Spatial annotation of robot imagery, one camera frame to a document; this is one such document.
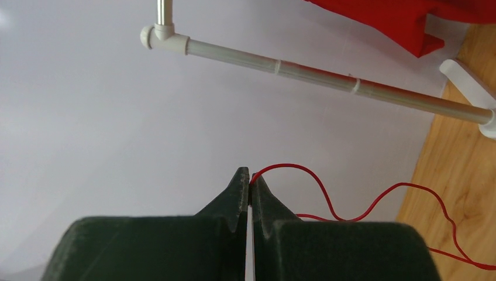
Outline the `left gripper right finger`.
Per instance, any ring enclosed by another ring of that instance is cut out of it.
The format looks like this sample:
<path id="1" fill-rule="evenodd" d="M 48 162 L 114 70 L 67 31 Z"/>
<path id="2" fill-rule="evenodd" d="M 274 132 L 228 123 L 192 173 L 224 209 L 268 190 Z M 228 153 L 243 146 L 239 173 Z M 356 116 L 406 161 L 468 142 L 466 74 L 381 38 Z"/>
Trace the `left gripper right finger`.
<path id="1" fill-rule="evenodd" d="M 397 222 L 304 221 L 262 177 L 251 185 L 256 280 L 439 280 L 421 236 Z"/>

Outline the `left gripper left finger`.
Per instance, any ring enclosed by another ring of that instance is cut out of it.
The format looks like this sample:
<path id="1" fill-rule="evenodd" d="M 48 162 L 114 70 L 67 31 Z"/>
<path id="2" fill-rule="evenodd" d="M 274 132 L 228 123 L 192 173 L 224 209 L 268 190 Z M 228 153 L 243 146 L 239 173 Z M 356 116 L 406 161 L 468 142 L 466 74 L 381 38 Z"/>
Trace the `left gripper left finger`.
<path id="1" fill-rule="evenodd" d="M 195 215 L 84 217 L 56 246 L 43 280 L 244 280 L 249 170 Z"/>

